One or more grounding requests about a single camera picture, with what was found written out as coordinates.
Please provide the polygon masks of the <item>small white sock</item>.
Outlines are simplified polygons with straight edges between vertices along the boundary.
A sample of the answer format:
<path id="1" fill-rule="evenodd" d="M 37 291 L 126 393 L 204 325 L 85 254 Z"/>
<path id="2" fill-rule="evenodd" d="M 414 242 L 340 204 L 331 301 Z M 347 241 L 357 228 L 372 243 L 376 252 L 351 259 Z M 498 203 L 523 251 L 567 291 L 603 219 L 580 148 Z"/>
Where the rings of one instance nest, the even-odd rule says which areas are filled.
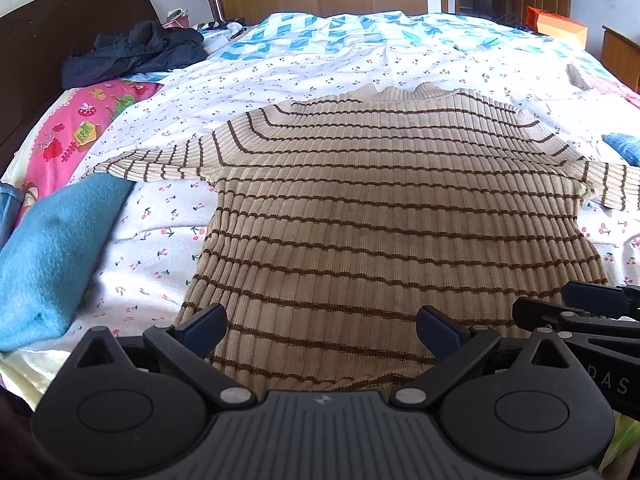
<path id="1" fill-rule="evenodd" d="M 580 72 L 580 70 L 578 70 L 578 68 L 575 65 L 568 64 L 566 71 L 567 71 L 568 79 L 570 80 L 570 83 L 574 87 L 582 91 L 588 91 L 591 89 L 590 84 L 588 84 L 588 82 L 585 80 L 585 77 L 582 76 L 582 73 Z"/>

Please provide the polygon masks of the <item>blue garment at right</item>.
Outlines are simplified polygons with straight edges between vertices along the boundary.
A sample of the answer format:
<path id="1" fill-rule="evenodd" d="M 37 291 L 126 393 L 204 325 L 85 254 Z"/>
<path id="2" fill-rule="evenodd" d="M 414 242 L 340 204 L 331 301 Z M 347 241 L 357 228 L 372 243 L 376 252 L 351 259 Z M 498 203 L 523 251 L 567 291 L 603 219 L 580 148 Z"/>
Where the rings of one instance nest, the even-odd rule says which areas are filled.
<path id="1" fill-rule="evenodd" d="M 640 138 L 623 133 L 610 133 L 602 136 L 608 144 L 629 165 L 640 166 Z"/>

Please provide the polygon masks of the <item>orange cardboard box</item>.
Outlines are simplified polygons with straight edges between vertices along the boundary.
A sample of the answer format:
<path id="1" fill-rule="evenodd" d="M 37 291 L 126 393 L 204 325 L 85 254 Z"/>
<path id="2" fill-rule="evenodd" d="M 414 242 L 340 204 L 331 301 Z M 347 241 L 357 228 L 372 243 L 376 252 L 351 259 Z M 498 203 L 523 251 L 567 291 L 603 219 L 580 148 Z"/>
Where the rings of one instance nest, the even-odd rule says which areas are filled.
<path id="1" fill-rule="evenodd" d="M 587 45 L 588 27 L 560 14 L 526 6 L 525 25 L 538 34 L 562 39 L 582 49 Z"/>

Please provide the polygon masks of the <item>pink bucket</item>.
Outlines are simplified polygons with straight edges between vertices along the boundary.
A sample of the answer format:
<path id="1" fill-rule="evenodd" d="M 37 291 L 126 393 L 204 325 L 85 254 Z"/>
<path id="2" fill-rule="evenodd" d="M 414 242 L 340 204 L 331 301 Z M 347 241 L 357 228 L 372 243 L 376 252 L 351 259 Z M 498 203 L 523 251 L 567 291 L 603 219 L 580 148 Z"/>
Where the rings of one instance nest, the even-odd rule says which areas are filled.
<path id="1" fill-rule="evenodd" d="M 190 18 L 186 9 L 174 9 L 167 13 L 163 28 L 189 28 Z"/>

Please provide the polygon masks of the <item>dark navy jacket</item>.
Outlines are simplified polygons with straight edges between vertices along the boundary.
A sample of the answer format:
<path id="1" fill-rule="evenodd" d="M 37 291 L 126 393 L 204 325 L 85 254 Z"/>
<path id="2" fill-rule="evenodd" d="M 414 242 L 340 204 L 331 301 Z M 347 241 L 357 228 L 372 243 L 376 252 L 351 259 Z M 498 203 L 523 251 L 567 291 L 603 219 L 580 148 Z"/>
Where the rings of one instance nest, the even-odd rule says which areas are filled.
<path id="1" fill-rule="evenodd" d="M 61 86 L 68 90 L 135 74 L 169 72 L 206 58 L 204 37 L 197 30 L 143 21 L 126 34 L 99 34 L 90 51 L 70 56 L 62 65 Z"/>

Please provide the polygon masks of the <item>blue white checkered quilt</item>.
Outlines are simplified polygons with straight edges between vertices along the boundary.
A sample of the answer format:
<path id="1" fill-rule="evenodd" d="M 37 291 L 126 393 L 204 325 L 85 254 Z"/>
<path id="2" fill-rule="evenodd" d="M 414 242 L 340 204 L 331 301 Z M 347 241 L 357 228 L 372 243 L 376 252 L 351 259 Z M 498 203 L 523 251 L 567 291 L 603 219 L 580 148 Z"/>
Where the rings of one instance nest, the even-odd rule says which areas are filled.
<path id="1" fill-rule="evenodd" d="M 340 53 L 356 44 L 434 47 L 462 54 L 506 49 L 575 62 L 590 74 L 603 77 L 610 74 L 594 56 L 565 40 L 484 18 L 446 13 L 408 16 L 388 11 L 329 18 L 308 13 L 273 13 L 217 55 L 230 61 L 260 60 L 288 52 L 325 55 Z"/>

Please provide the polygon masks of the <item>pink cartoon print pillow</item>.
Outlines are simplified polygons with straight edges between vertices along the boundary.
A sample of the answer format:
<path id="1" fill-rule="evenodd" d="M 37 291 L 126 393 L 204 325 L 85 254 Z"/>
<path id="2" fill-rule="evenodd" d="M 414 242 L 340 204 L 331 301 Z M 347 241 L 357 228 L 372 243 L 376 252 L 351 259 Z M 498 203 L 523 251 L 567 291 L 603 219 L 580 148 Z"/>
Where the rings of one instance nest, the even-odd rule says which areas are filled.
<path id="1" fill-rule="evenodd" d="M 32 127 L 6 170 L 24 194 L 24 217 L 40 198 L 64 188 L 93 144 L 126 108 L 149 99 L 155 82 L 114 79 L 65 90 Z"/>

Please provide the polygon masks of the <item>wooden side cabinet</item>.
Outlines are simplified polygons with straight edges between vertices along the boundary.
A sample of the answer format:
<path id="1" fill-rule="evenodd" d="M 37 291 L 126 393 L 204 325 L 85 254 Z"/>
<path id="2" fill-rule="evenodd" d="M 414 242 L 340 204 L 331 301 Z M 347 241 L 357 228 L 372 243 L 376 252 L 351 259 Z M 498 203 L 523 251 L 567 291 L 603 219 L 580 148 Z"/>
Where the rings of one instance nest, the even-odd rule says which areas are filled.
<path id="1" fill-rule="evenodd" d="M 612 28 L 604 26 L 603 30 L 602 65 L 619 81 L 638 93 L 640 46 Z"/>

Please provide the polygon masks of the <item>teal blue folded towel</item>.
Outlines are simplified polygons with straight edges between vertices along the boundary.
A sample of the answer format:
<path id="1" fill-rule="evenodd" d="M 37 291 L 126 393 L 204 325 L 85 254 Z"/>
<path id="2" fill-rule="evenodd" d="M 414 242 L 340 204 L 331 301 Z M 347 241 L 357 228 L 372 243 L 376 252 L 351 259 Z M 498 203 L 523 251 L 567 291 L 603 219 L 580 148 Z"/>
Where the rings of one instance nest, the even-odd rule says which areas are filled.
<path id="1" fill-rule="evenodd" d="M 38 200 L 1 248 L 1 350 L 63 336 L 134 184 L 92 174 Z"/>

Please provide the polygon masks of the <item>dark wooden headboard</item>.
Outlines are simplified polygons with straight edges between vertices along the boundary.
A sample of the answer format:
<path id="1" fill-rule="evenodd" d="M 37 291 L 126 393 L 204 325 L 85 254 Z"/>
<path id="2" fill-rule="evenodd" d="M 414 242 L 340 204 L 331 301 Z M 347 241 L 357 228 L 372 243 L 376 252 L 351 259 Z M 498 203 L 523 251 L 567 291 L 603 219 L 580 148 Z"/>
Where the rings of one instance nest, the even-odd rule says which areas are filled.
<path id="1" fill-rule="evenodd" d="M 62 64 L 96 35 L 155 20 L 150 0 L 35 0 L 1 18 L 1 168 L 62 93 Z"/>

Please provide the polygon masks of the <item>beige brown striped knit sweater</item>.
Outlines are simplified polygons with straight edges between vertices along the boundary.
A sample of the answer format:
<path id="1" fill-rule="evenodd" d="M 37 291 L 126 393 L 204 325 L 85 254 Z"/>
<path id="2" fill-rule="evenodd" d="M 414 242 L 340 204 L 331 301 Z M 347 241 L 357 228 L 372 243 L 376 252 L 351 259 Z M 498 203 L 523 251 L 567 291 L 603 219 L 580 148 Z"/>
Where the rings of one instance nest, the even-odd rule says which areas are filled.
<path id="1" fill-rule="evenodd" d="M 432 362 L 420 307 L 502 330 L 515 299 L 605 282 L 578 228 L 583 202 L 639 208 L 636 168 L 593 162 L 514 106 L 432 84 L 271 104 L 100 170 L 216 190 L 179 316 L 224 306 L 210 364 L 259 393 L 390 391 Z"/>

